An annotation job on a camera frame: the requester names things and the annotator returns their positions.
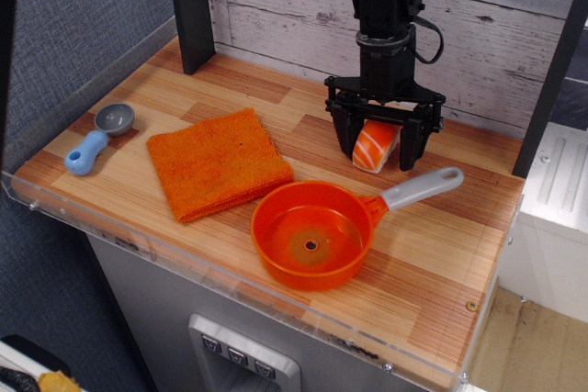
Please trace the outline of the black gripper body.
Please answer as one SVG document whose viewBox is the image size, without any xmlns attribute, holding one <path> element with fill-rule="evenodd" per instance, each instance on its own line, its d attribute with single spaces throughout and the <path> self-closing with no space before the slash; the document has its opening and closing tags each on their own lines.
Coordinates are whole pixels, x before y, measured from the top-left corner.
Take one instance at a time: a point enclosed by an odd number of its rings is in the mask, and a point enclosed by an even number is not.
<svg viewBox="0 0 588 392">
<path fill-rule="evenodd" d="M 364 120 L 377 119 L 398 125 L 409 118 L 421 118 L 431 132 L 439 132 L 443 128 L 441 108 L 446 99 L 417 84 L 414 70 L 416 62 L 437 62 L 445 48 L 444 40 L 439 40 L 436 54 L 430 60 L 418 53 L 414 28 L 388 39 L 357 32 L 356 43 L 360 49 L 359 76 L 330 76 L 324 81 L 329 90 L 326 110 L 331 114 L 332 106 L 341 106 Z M 392 101 L 414 103 L 415 110 L 402 117 L 392 111 L 375 109 L 376 104 L 384 106 Z"/>
</svg>

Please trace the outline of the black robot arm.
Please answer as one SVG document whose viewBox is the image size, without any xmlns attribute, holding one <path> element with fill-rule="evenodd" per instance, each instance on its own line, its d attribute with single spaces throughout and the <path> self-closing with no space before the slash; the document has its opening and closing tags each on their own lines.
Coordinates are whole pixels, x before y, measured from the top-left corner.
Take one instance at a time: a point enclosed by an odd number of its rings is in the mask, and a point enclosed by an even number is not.
<svg viewBox="0 0 588 392">
<path fill-rule="evenodd" d="M 416 28 L 438 28 L 419 16 L 423 0 L 352 1 L 359 21 L 359 75 L 326 79 L 326 109 L 346 156 L 367 121 L 399 126 L 400 168 L 409 171 L 423 156 L 430 134 L 443 128 L 445 97 L 414 80 L 415 64 L 422 59 Z"/>
</svg>

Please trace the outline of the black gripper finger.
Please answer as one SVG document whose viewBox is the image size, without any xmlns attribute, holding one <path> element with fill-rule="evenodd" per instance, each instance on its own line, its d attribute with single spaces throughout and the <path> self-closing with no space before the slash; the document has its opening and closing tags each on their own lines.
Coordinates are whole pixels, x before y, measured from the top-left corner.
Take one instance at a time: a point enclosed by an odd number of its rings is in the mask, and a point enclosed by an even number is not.
<svg viewBox="0 0 588 392">
<path fill-rule="evenodd" d="M 400 137 L 400 169 L 403 172 L 412 170 L 423 156 L 430 134 L 430 128 L 423 121 L 408 121 L 403 125 Z"/>
<path fill-rule="evenodd" d="M 364 119 L 341 106 L 332 106 L 331 115 L 340 149 L 351 159 L 359 133 L 364 127 Z"/>
</svg>

